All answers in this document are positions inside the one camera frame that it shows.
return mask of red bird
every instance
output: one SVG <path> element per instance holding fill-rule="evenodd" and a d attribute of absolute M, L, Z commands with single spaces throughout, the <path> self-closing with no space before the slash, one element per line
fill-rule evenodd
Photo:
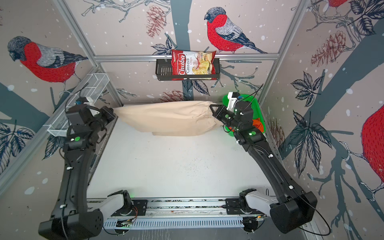
<path fill-rule="evenodd" d="M 380 177 L 381 184 L 374 190 L 371 190 L 367 184 L 360 182 L 372 194 L 372 198 L 368 199 L 372 202 L 375 201 L 375 193 L 380 189 L 384 189 L 384 106 L 372 114 L 362 126 L 361 143 L 363 154 L 356 154 L 348 149 L 348 154 L 353 154 L 366 160 L 372 170 Z"/>
<path fill-rule="evenodd" d="M 51 83 L 64 83 L 72 75 L 81 61 L 88 59 L 78 54 L 63 51 L 32 42 L 29 38 L 17 36 L 9 41 L 8 51 L 13 61 L 20 60 L 41 80 Z"/>
<path fill-rule="evenodd" d="M 231 51 L 235 53 L 238 49 L 249 48 L 259 53 L 266 53 L 258 49 L 255 44 L 244 35 L 241 28 L 232 23 L 223 8 L 211 8 L 207 11 L 204 20 L 207 20 L 208 39 L 219 52 Z"/>

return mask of bird's beak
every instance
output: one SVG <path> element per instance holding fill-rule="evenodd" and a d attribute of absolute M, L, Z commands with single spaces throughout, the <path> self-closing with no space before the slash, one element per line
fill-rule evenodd
<path fill-rule="evenodd" d="M 9 53 L 9 56 L 11 56 L 13 61 L 16 61 L 15 53 L 11 52 L 11 53 Z"/>

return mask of orange cloth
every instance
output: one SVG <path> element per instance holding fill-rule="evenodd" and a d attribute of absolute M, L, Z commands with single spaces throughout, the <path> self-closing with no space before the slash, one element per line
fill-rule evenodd
<path fill-rule="evenodd" d="M 263 124 L 260 122 L 260 118 L 258 119 L 254 119 L 253 120 L 253 125 L 258 128 L 261 132 L 264 132 L 264 126 Z"/>

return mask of beige cloth bag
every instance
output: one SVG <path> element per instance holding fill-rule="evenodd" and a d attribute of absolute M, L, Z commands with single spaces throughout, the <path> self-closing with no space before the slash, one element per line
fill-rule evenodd
<path fill-rule="evenodd" d="M 140 132 L 160 136 L 197 136 L 223 125 L 208 101 L 178 101 L 114 108 L 121 120 Z"/>

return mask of chip bag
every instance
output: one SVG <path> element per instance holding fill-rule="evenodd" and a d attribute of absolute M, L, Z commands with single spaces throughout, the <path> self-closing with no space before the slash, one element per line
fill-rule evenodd
<path fill-rule="evenodd" d="M 213 61 L 214 52 L 192 52 L 172 50 L 172 74 L 173 75 L 197 75 L 197 74 L 216 74 Z M 191 79 L 210 79 L 216 78 L 191 78 Z"/>

